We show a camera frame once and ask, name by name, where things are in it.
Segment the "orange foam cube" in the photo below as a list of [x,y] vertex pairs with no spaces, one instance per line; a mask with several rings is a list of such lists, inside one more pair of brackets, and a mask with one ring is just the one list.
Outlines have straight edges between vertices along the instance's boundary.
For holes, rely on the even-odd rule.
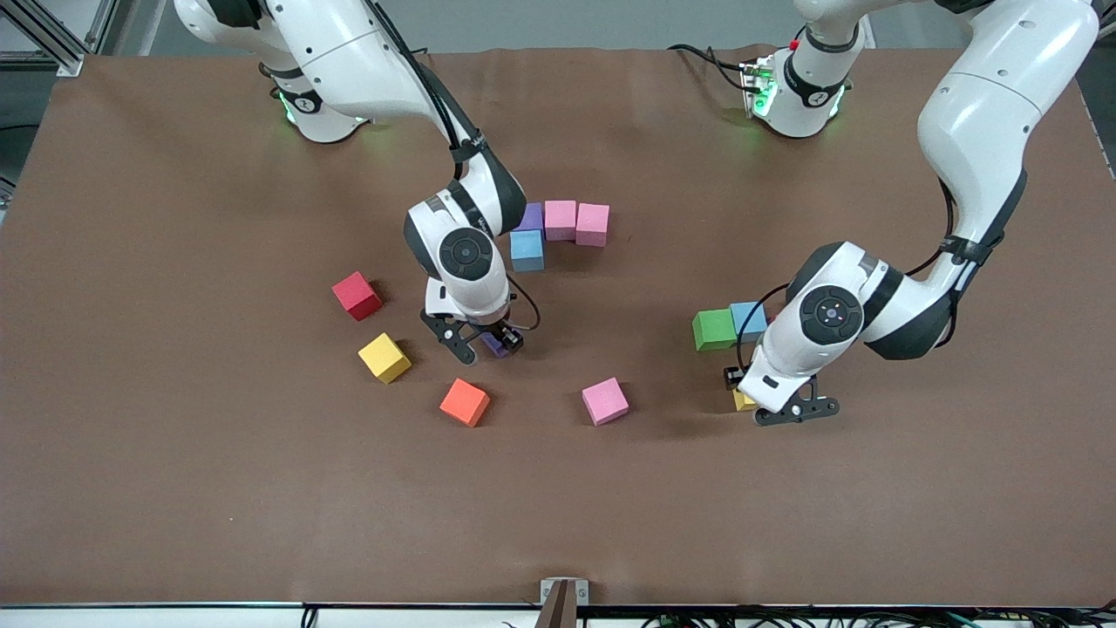
[[455,379],[446,396],[439,403],[439,410],[446,416],[461,422],[466,427],[474,428],[489,409],[490,394],[479,389],[470,381]]

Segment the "brown table cover mat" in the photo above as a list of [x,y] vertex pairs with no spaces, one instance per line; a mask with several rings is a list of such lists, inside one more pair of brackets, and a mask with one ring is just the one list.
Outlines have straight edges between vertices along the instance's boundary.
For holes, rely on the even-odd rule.
[[[100,57],[52,87],[0,230],[0,603],[1101,605],[1116,597],[1116,181],[1072,85],[1024,199],[910,363],[855,346],[833,418],[758,427],[698,352],[852,240],[907,270],[945,225],[915,120],[955,51],[862,55],[811,141],[666,51],[431,62],[531,199],[606,247],[521,279],[542,325],[463,366],[402,236],[442,189],[425,120],[296,134],[250,58]],[[383,309],[331,286],[360,271]],[[412,367],[379,381],[388,334]],[[617,378],[599,427],[583,389]],[[439,410],[455,379],[478,426]]]

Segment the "green foam cube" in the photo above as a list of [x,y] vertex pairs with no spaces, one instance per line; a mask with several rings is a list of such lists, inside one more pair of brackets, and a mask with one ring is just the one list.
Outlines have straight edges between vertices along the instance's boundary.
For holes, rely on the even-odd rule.
[[730,309],[698,311],[692,321],[692,330],[698,352],[728,349],[737,342],[737,329]]

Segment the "white table edge rail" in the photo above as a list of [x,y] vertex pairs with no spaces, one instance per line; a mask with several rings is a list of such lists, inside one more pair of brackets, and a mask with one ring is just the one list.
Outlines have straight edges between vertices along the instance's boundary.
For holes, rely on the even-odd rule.
[[1072,605],[12,603],[0,628],[1116,628]]

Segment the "blue foam cube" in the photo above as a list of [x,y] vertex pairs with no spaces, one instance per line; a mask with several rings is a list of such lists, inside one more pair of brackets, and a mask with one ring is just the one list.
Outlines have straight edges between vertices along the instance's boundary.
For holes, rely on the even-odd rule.
[[742,345],[756,342],[768,329],[764,303],[741,302],[729,306],[732,322],[735,326],[738,341]]
[[537,273],[545,269],[545,236],[538,229],[511,232],[510,257],[514,273]]

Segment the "aluminium frame post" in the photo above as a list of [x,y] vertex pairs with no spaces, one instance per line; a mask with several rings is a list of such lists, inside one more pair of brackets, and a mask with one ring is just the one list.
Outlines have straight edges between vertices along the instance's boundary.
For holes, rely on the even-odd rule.
[[122,0],[0,0],[0,69],[56,69],[77,77],[109,48]]
[[1095,44],[1116,35],[1116,0],[1047,0],[1059,62],[1079,66]]

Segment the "red foam cube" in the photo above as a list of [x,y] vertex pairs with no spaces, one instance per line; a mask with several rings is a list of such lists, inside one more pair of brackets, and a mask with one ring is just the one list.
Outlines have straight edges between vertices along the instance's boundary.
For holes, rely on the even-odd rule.
[[355,271],[355,273],[346,276],[343,281],[331,286],[331,294],[337,298],[343,309],[358,322],[376,313],[384,306],[381,296],[376,293],[371,281],[360,271]]

